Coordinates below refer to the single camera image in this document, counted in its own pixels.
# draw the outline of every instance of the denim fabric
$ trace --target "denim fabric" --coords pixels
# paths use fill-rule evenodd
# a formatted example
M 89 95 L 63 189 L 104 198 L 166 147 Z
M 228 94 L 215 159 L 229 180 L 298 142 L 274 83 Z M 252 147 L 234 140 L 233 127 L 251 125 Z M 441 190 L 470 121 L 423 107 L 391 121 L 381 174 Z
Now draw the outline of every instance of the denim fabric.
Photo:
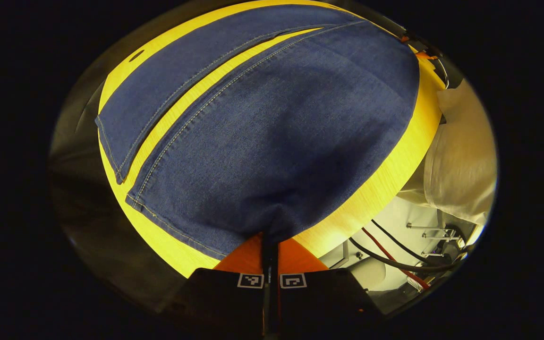
M 370 22 L 346 19 L 290 39 L 188 107 L 127 203 L 218 259 L 263 230 L 270 241 L 288 239 L 330 215 L 386 159 L 418 82 L 414 54 Z
M 316 6 L 255 8 L 214 21 L 161 49 L 115 90 L 96 120 L 117 183 L 125 180 L 161 116 L 210 71 L 280 34 L 354 21 L 360 18 Z

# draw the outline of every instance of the black cable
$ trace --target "black cable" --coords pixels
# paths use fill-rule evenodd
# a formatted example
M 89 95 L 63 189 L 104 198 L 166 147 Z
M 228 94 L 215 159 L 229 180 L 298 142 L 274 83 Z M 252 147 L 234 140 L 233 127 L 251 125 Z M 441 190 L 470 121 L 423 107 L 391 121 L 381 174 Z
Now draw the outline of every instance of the black cable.
M 368 250 L 367 248 L 359 245 L 352 237 L 349 238 L 350 242 L 356 246 L 356 248 L 362 250 L 364 253 L 368 254 L 370 257 L 379 260 L 386 265 L 391 265 L 391 267 L 396 267 L 398 269 L 404 269 L 405 271 L 415 272 L 415 273 L 439 273 L 439 272 L 446 272 L 446 271 L 452 271 L 460 265 L 460 261 L 457 261 L 455 263 L 447 264 L 447 265 L 439 265 L 438 267 L 416 267 L 414 265 L 408 265 L 399 263 L 396 261 L 388 260 L 387 258 L 384 258 L 382 256 L 379 256 L 378 254 L 375 254 L 371 252 L 371 250 Z
M 423 256 L 420 256 L 419 254 L 416 254 L 414 251 L 406 248 L 405 245 L 403 245 L 397 239 L 395 239 L 393 236 L 391 236 L 384 228 L 382 228 L 377 222 L 375 222 L 375 220 L 371 220 L 371 222 L 375 223 L 375 226 L 377 226 L 377 228 L 379 228 L 382 232 L 384 232 L 387 235 L 387 237 L 389 237 L 391 239 L 391 241 L 394 241 L 395 244 L 397 244 L 399 247 L 401 247 L 405 252 L 407 252 L 407 253 L 411 254 L 412 256 L 414 256 L 417 260 L 425 262 L 425 263 L 430 264 L 430 265 L 442 265 L 440 262 L 436 262 L 434 260 L 427 259 L 427 258 L 425 258 Z

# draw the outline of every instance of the black background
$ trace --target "black background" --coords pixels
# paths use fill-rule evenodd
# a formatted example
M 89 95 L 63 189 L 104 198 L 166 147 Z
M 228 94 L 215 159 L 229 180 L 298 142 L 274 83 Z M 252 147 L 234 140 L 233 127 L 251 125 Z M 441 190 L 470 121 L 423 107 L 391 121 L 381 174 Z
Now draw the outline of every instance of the black background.
M 65 95 L 171 1 L 0 2 L 0 335 L 184 338 L 101 284 L 56 224 L 46 159 Z M 487 233 L 442 289 L 367 338 L 544 334 L 544 2 L 367 3 L 464 71 L 499 142 Z

